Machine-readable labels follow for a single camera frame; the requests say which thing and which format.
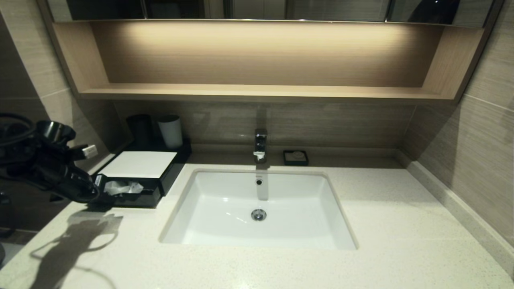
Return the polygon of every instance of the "soap dish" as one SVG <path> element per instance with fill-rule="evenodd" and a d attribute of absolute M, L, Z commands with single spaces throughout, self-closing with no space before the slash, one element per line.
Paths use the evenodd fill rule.
<path fill-rule="evenodd" d="M 284 165 L 308 166 L 309 158 L 306 151 L 284 151 Z"/>

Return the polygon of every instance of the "undermount sink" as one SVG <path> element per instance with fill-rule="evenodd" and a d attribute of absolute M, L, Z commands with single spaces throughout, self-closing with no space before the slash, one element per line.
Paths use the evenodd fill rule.
<path fill-rule="evenodd" d="M 161 242 L 356 249 L 328 179 L 315 174 L 197 171 Z"/>

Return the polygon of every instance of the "countertop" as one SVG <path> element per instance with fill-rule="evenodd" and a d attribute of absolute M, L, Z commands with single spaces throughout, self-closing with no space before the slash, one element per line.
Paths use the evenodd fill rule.
<path fill-rule="evenodd" d="M 514 287 L 478 241 L 393 159 L 330 158 L 327 167 L 269 168 L 325 173 L 356 251 L 160 243 L 195 170 L 255 170 L 200 159 L 184 166 L 156 209 L 93 212 L 70 204 L 0 271 L 0 288 Z"/>

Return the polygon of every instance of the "chrome faucet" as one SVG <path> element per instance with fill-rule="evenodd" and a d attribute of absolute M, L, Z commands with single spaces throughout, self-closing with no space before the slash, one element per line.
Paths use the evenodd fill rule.
<path fill-rule="evenodd" d="M 253 155 L 256 164 L 264 164 L 266 162 L 266 137 L 268 132 L 265 129 L 255 130 L 255 150 Z"/>

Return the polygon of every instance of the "white cup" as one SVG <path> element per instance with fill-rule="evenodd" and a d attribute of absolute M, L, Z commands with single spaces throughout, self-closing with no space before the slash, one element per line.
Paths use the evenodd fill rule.
<path fill-rule="evenodd" d="M 182 128 L 178 115 L 166 115 L 157 119 L 159 129 L 168 149 L 178 149 L 182 146 Z"/>

